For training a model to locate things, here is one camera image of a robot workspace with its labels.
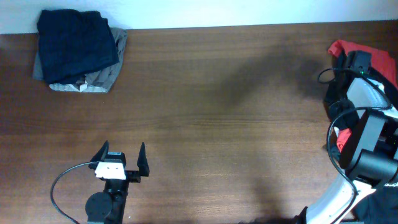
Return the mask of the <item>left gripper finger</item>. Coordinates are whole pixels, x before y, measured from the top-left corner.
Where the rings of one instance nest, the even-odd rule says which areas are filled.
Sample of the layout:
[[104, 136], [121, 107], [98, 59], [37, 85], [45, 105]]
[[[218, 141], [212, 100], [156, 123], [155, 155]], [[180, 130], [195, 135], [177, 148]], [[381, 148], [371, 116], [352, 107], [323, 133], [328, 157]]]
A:
[[149, 164], [146, 158], [146, 145], [144, 142], [141, 144], [139, 151], [139, 156], [137, 159], [137, 166], [139, 168], [139, 175], [143, 177], [148, 177], [150, 174]]
[[105, 141], [101, 149], [92, 157], [91, 162], [103, 161], [109, 151], [109, 142]]

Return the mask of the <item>black polo shirt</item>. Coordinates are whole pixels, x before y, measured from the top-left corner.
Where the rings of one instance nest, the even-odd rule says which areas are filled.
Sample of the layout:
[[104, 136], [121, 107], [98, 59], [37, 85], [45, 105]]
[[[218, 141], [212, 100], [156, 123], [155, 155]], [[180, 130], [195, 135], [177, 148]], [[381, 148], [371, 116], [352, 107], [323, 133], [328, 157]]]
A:
[[357, 107], [354, 99], [348, 97], [348, 89], [355, 80], [365, 85], [364, 93], [358, 87], [353, 90], [365, 101], [366, 107], [382, 110], [386, 116], [397, 118], [397, 87], [376, 69], [376, 62], [371, 61], [375, 58], [375, 54], [362, 50], [339, 54], [337, 63], [331, 68], [335, 77], [326, 82], [328, 90], [324, 98], [331, 120]]

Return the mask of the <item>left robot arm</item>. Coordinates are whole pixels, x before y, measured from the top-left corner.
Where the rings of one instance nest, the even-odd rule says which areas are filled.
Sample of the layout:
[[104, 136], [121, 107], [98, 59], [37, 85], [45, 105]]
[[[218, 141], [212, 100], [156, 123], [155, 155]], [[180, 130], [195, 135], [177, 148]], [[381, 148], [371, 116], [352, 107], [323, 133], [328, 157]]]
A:
[[121, 224], [129, 184], [139, 183], [142, 177], [148, 177], [150, 174], [146, 145], [142, 143], [140, 147], [138, 170], [126, 170], [125, 153], [110, 151], [108, 141], [92, 157], [88, 167], [95, 171], [95, 177], [104, 181], [105, 185], [103, 191], [93, 194], [86, 201], [87, 222]]

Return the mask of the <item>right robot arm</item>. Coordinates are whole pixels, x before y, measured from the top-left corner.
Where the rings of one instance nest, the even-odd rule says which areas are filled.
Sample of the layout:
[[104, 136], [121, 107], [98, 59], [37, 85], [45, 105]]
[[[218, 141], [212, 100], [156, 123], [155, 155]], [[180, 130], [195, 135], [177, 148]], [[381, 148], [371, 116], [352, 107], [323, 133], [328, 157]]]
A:
[[374, 58], [344, 50], [330, 69], [326, 150], [339, 174], [292, 223], [341, 223], [362, 199], [397, 183], [397, 87], [376, 70]]

